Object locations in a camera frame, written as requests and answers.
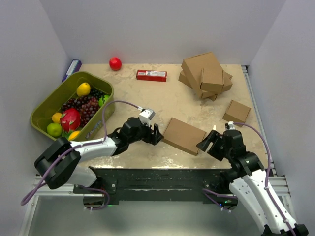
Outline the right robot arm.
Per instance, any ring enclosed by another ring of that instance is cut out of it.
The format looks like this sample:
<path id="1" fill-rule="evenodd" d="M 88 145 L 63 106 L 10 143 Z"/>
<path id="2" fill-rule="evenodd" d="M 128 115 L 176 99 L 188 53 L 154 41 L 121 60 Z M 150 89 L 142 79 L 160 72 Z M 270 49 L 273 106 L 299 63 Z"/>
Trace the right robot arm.
<path id="1" fill-rule="evenodd" d="M 258 156 L 246 150 L 240 131 L 212 130 L 196 146 L 217 160 L 228 159 L 231 168 L 221 173 L 219 187 L 243 204 L 262 235 L 308 235 L 306 226 L 297 223 L 281 203 Z"/>

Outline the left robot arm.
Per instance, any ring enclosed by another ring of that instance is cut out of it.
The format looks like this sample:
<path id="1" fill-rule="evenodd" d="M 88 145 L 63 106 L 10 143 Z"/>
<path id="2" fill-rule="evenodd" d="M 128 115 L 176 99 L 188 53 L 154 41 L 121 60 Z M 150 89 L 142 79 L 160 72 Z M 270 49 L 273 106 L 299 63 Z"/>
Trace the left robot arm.
<path id="1" fill-rule="evenodd" d="M 96 193 L 101 189 L 102 181 L 91 169 L 80 168 L 81 161 L 119 155 L 138 141 L 157 145 L 162 139 L 157 124 L 151 126 L 141 122 L 140 118 L 129 118 L 105 139 L 71 142 L 64 137 L 58 138 L 36 159 L 34 167 L 50 189 L 72 183 Z"/>

